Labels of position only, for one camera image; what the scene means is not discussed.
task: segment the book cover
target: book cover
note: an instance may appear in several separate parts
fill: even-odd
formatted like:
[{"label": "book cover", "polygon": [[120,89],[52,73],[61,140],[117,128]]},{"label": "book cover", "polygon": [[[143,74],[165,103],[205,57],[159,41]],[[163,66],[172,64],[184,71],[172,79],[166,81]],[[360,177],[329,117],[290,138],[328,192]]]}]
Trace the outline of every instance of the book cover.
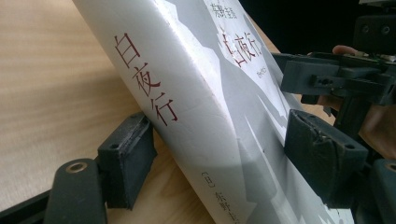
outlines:
[{"label": "book cover", "polygon": [[285,156],[282,73],[237,0],[74,0],[217,223],[349,223]]}]

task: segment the black bracket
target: black bracket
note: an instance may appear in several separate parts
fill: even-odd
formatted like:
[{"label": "black bracket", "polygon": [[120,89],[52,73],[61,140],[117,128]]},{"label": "black bracket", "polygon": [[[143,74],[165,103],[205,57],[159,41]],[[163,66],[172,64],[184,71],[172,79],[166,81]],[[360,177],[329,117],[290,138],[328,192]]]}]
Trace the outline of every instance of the black bracket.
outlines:
[{"label": "black bracket", "polygon": [[371,105],[396,104],[395,64],[320,52],[273,56],[284,73],[282,91],[301,94],[310,105],[320,95],[344,100],[334,127],[354,139]]},{"label": "black bracket", "polygon": [[52,189],[0,213],[2,224],[107,223],[107,208],[132,209],[157,151],[143,113],[128,117],[98,157],[62,165]]},{"label": "black bracket", "polygon": [[290,111],[285,153],[328,207],[357,204],[358,223],[396,223],[396,161],[368,164],[366,147],[299,110]]}]

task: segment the hand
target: hand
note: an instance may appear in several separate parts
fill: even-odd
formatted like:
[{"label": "hand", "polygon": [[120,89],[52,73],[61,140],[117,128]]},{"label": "hand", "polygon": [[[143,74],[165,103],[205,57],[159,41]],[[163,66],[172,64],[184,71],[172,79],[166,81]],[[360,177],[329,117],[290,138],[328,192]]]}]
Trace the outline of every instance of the hand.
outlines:
[{"label": "hand", "polygon": [[[335,46],[334,54],[356,54],[358,51],[347,46]],[[319,105],[339,110],[342,99],[320,96]],[[359,132],[361,138],[385,159],[396,160],[396,105],[372,105]]]}]

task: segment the finger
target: finger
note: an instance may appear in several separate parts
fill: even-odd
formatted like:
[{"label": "finger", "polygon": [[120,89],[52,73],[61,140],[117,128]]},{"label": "finger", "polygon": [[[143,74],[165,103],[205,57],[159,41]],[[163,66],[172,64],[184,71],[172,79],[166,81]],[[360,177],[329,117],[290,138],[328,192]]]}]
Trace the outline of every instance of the finger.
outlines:
[{"label": "finger", "polygon": [[332,49],[333,54],[356,54],[358,51],[352,47],[337,45]]},{"label": "finger", "polygon": [[329,106],[335,110],[339,110],[343,100],[334,96],[319,96],[318,105]]}]

